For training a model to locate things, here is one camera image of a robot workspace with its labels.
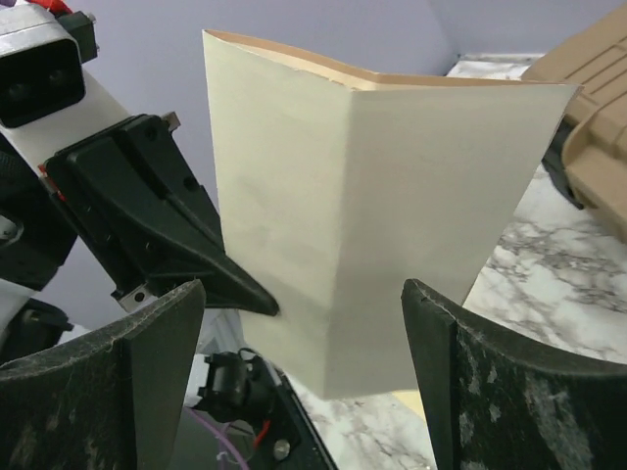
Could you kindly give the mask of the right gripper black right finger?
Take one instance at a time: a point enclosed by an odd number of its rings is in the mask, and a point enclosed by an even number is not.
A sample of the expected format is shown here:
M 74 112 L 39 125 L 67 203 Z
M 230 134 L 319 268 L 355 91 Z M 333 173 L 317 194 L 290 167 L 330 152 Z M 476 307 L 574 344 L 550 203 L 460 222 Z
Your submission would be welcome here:
M 625 365 L 532 340 L 417 279 L 402 307 L 438 468 L 625 468 Z

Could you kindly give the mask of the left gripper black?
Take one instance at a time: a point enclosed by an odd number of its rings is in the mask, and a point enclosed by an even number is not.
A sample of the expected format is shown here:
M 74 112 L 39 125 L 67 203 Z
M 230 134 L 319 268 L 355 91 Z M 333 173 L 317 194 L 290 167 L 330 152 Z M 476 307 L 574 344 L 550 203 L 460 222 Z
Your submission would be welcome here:
M 205 305 L 275 316 L 272 295 L 225 252 L 219 217 L 172 138 L 176 113 L 138 115 L 58 152 L 41 168 L 53 205 L 132 312 L 192 280 Z

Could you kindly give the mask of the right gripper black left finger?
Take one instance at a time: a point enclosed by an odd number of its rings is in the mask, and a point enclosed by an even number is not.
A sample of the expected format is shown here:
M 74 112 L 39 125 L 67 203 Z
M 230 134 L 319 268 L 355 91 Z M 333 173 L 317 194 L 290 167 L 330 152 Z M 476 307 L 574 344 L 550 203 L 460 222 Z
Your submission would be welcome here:
M 1 368 L 4 469 L 169 466 L 205 292 L 150 305 Z

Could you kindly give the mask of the brown parchment letter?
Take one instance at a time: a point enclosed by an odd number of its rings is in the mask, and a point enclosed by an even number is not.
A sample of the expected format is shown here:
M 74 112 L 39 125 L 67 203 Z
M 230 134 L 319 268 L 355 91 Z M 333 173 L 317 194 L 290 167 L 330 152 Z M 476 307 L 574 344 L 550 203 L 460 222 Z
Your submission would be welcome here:
M 404 283 L 464 302 L 577 86 L 203 43 L 224 245 L 279 305 L 246 342 L 323 399 L 414 388 Z

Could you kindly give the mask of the cream paper envelope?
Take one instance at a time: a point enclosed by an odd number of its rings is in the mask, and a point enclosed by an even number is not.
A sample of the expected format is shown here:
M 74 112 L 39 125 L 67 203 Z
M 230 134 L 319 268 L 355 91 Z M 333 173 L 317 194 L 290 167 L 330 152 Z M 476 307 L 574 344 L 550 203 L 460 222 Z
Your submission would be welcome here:
M 426 419 L 419 391 L 397 391 L 393 396 L 422 420 Z

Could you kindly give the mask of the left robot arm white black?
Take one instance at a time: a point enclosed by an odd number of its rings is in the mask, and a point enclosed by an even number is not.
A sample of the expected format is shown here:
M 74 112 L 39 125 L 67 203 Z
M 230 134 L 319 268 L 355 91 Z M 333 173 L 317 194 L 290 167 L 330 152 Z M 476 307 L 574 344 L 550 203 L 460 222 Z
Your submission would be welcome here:
M 168 121 L 129 114 L 93 77 L 1 82 L 1 324 L 32 308 L 81 241 L 134 311 L 193 280 L 205 305 L 269 317 L 275 298 L 224 248 L 217 210 Z

